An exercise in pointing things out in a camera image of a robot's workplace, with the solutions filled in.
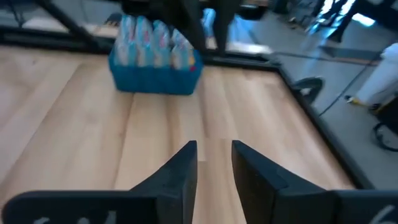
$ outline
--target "blue basket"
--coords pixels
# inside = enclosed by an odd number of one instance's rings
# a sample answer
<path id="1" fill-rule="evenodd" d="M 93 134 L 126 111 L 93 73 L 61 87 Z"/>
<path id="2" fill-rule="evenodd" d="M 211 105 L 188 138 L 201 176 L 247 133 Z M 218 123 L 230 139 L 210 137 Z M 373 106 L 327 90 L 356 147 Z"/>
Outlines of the blue basket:
<path id="1" fill-rule="evenodd" d="M 108 58 L 109 68 L 116 88 L 120 91 L 191 95 L 203 69 L 203 63 L 196 50 L 193 51 L 194 71 L 115 65 L 114 54 L 112 50 Z"/>

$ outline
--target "wooden table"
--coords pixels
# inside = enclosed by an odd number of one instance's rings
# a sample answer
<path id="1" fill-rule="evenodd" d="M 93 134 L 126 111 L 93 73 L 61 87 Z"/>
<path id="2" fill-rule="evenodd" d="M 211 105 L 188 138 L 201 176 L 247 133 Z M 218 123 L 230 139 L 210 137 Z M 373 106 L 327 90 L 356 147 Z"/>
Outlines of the wooden table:
<path id="1" fill-rule="evenodd" d="M 198 141 L 194 223 L 245 223 L 239 139 L 326 189 L 353 185 L 278 75 L 205 67 L 191 96 L 121 93 L 105 56 L 0 48 L 0 206 L 38 189 L 130 189 Z"/>

